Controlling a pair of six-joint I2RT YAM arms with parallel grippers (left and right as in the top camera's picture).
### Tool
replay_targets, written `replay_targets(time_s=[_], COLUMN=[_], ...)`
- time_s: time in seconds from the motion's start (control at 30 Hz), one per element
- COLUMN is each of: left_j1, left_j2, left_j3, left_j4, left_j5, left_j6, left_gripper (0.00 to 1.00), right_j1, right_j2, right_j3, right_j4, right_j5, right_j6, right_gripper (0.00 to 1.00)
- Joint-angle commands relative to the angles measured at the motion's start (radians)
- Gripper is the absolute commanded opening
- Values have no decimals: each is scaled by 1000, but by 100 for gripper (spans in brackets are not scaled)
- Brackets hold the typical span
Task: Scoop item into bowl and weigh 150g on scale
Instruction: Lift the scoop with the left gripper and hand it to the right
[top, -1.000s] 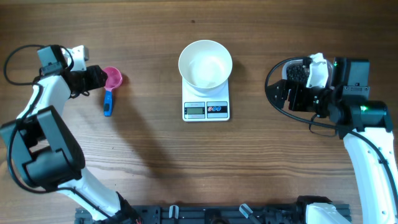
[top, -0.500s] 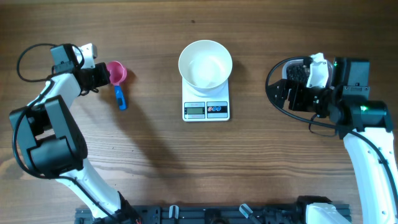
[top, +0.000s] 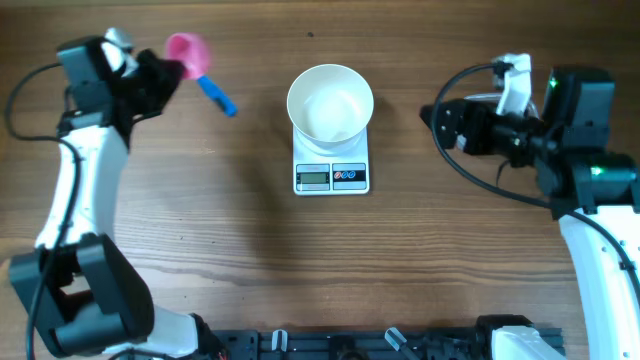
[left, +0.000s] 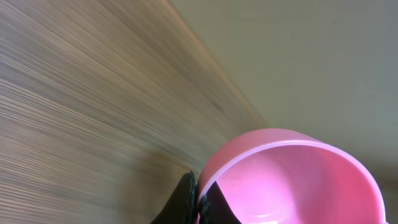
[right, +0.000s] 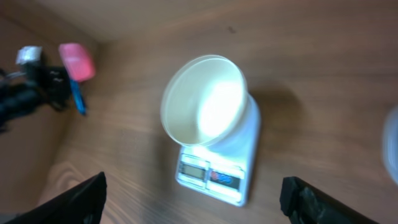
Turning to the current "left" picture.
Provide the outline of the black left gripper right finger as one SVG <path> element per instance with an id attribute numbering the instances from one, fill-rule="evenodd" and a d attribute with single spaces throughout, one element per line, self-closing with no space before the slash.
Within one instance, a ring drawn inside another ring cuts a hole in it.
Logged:
<path id="1" fill-rule="evenodd" d="M 216 182 L 202 198 L 199 216 L 199 224 L 241 224 Z"/>

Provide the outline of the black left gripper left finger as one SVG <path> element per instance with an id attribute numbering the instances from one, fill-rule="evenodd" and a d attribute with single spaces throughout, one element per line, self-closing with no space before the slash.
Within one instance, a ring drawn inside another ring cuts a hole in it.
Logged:
<path id="1" fill-rule="evenodd" d="M 167 203 L 150 224 L 193 224 L 196 201 L 195 175 L 190 171 L 182 175 Z"/>

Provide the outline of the pink scoop blue handle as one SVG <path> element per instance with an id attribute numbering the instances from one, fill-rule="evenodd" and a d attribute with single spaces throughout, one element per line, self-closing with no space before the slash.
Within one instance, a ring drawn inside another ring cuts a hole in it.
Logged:
<path id="1" fill-rule="evenodd" d="M 385 223 L 382 193 L 357 159 L 296 131 L 258 129 L 222 146 L 197 183 L 220 187 L 241 223 Z"/>

